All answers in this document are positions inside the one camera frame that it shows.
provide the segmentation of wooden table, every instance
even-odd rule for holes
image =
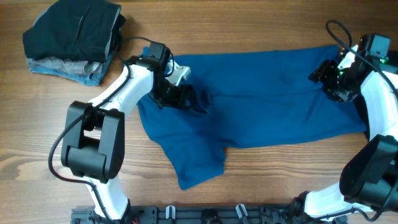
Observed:
[[[50,147],[74,100],[99,95],[121,73],[114,60],[100,87],[31,74],[22,33],[50,6],[47,0],[0,4],[0,223],[69,223],[70,210],[93,204],[84,185],[62,182],[47,167]],[[325,22],[346,24],[357,43],[378,32],[398,49],[398,2],[393,1],[167,1],[120,2],[125,37],[166,43],[175,55],[301,49],[334,44]],[[346,41],[342,31],[336,31]],[[125,45],[138,54],[147,43]],[[137,110],[126,121],[126,156],[120,172],[133,205],[288,203],[304,190],[339,180],[345,164],[366,144],[363,134],[248,150],[226,149],[225,174],[181,191],[161,147],[142,128]],[[55,167],[70,175],[55,156]],[[385,213],[377,223],[397,223]],[[365,223],[358,215],[350,223]]]

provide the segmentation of folded clothing stack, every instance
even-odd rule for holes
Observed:
[[[30,71],[98,86],[121,41],[120,10],[104,0],[57,1],[24,32]]]

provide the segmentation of black garment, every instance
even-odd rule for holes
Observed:
[[[115,45],[113,31],[125,21],[120,9],[104,0],[57,1],[24,33],[26,57],[107,61]]]

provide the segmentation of blue fabric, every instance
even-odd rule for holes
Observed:
[[[160,110],[145,96],[139,103],[148,136],[172,162],[181,189],[224,172],[225,147],[294,144],[366,129],[353,103],[327,99],[308,76],[336,45],[245,54],[181,55],[188,83],[208,114]]]
[[[51,68],[46,68],[44,66],[36,66],[34,68],[30,68],[30,72],[33,73],[42,73],[42,74],[47,74],[47,75],[58,75],[64,78],[68,78],[70,80],[74,80],[76,82],[79,82],[81,84],[87,85],[87,86],[99,86],[102,79],[104,78],[106,71],[108,71],[109,64],[112,61],[113,53],[110,53],[108,55],[108,60],[103,64],[103,68],[101,70],[101,73],[92,73],[90,75],[75,75],[75,74],[69,74],[65,72],[61,72],[55,69]]]

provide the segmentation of folded blue cloth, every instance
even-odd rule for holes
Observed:
[[[189,66],[199,104],[207,110],[138,102],[148,136],[172,162],[181,189],[224,172],[225,147],[294,144],[365,131],[353,103],[328,100],[308,76],[336,45],[303,50],[175,56]]]
[[[43,73],[43,74],[48,74],[48,75],[58,75],[64,78],[68,78],[70,80],[74,80],[76,82],[79,82],[84,85],[88,86],[98,86],[100,85],[102,79],[104,78],[106,72],[108,71],[109,64],[112,61],[113,53],[111,52],[108,56],[108,60],[103,64],[103,68],[101,70],[101,73],[92,73],[89,75],[75,75],[75,74],[69,74],[65,72],[61,72],[55,69],[51,68],[46,68],[44,66],[36,66],[33,68],[30,68],[30,72],[33,73]]]

